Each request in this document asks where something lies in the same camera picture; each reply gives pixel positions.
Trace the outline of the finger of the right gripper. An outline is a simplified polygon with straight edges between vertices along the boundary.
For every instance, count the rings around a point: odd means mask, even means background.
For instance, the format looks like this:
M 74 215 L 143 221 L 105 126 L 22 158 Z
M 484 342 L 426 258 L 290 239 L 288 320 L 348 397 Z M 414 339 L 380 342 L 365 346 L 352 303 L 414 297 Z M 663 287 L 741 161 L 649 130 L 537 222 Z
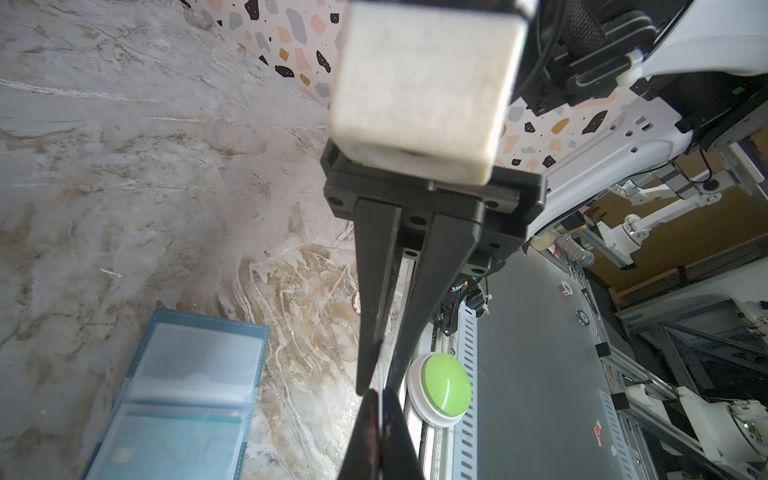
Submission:
M 480 223 L 442 214 L 433 217 L 404 308 L 386 386 L 398 390 L 421 332 L 480 240 Z
M 376 369 L 399 275 L 402 209 L 360 199 L 353 210 L 360 298 L 356 392 L 364 394 Z

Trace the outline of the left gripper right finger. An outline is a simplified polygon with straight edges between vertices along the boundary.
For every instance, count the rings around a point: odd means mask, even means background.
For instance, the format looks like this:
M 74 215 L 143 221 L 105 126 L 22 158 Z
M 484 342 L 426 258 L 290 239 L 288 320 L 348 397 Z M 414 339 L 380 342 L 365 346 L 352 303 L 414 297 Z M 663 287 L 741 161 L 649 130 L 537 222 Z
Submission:
M 406 418 L 399 398 L 391 388 L 382 392 L 380 470 L 384 480 L 423 480 Z

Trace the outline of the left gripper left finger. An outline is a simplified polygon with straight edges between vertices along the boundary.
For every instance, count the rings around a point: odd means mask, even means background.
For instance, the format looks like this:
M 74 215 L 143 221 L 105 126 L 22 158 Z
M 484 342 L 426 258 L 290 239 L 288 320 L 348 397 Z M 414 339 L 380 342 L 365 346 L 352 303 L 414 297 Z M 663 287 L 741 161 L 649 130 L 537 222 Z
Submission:
M 379 440 L 379 394 L 369 389 L 362 397 L 338 479 L 378 479 Z

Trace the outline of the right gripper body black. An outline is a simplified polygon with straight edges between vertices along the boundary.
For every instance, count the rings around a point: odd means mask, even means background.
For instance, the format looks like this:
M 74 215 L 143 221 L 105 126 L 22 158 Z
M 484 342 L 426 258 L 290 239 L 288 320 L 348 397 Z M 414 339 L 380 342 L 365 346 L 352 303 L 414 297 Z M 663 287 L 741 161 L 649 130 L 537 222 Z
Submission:
M 526 171 L 495 167 L 481 187 L 439 185 L 353 162 L 331 140 L 320 164 L 326 176 L 324 196 L 335 217 L 353 221 L 362 200 L 401 209 L 399 238 L 406 258 L 420 256 L 436 214 L 479 223 L 480 239 L 461 270 L 464 275 L 500 270 L 522 247 L 528 226 L 546 203 L 546 179 Z

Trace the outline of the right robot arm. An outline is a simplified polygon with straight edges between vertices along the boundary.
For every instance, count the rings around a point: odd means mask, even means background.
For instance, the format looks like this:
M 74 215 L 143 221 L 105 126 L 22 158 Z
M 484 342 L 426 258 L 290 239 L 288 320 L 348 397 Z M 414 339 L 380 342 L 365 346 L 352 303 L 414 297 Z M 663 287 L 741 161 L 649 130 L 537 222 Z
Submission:
M 495 165 L 515 101 L 541 116 L 632 102 L 543 174 Z M 767 120 L 763 1 L 353 1 L 321 164 L 354 226 L 356 390 L 379 360 L 400 265 L 415 272 L 386 384 L 451 288 L 500 269 L 608 187 Z

